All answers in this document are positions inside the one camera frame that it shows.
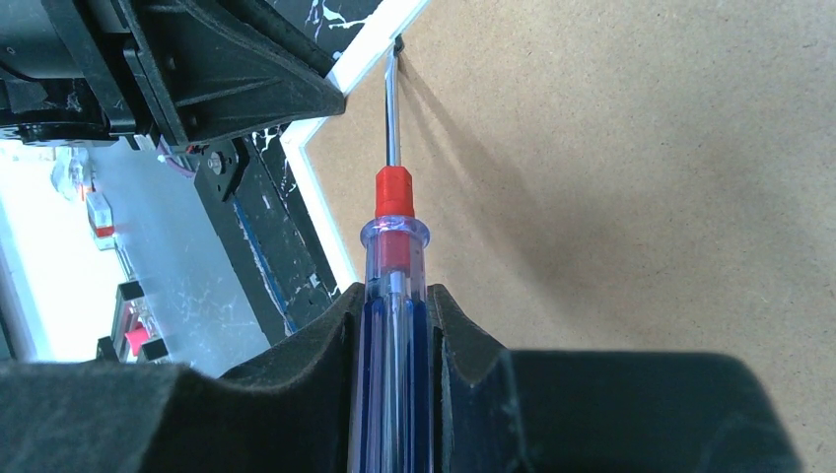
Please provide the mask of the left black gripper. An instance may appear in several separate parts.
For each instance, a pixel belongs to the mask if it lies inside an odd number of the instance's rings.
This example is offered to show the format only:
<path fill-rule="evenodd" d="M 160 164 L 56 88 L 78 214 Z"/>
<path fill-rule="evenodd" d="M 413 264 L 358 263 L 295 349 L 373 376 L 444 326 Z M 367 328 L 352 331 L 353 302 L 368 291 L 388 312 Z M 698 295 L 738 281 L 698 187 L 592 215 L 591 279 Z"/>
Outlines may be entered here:
<path fill-rule="evenodd" d="M 334 63 L 266 1 L 4 1 L 1 137 L 232 139 L 343 113 Z"/>

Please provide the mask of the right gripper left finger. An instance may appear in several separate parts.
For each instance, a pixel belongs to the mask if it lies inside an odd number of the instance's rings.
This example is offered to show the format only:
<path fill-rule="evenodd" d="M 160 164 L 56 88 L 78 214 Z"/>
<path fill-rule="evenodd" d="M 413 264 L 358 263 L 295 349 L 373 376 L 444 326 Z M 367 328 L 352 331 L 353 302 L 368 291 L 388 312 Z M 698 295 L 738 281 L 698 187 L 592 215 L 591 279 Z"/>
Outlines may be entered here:
<path fill-rule="evenodd" d="M 344 472 L 364 287 L 214 378 L 185 365 L 5 363 L 5 472 Z"/>

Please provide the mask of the white picture frame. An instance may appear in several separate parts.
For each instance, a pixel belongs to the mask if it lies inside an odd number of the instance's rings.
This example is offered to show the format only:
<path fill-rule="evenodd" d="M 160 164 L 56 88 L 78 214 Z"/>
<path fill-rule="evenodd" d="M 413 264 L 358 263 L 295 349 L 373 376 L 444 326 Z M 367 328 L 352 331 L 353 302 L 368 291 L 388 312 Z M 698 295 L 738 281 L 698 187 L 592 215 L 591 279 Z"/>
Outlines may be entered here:
<path fill-rule="evenodd" d="M 342 115 L 283 139 L 336 284 L 401 156 L 427 276 L 511 347 L 700 350 L 762 379 L 835 468 L 831 1 L 280 1 Z"/>

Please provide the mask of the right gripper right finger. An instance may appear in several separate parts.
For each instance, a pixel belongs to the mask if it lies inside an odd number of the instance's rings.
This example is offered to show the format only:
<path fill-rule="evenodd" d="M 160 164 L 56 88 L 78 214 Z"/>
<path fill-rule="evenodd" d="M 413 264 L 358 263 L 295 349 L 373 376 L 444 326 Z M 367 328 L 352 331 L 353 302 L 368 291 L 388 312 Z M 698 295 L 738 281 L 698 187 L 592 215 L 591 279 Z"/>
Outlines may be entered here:
<path fill-rule="evenodd" d="M 445 472 L 800 472 L 762 383 L 714 353 L 509 349 L 443 285 Z"/>

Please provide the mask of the blue red screwdriver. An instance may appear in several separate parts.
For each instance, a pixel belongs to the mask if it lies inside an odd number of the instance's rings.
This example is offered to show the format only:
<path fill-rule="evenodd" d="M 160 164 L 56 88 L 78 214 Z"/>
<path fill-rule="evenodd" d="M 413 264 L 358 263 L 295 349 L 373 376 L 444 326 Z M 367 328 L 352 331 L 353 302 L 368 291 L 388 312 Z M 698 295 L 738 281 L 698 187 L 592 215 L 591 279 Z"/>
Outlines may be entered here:
<path fill-rule="evenodd" d="M 398 36 L 384 69 L 385 164 L 375 216 L 362 228 L 365 295 L 359 315 L 348 469 L 434 469 L 432 323 L 426 309 L 428 228 L 416 218 L 413 181 L 401 159 Z"/>

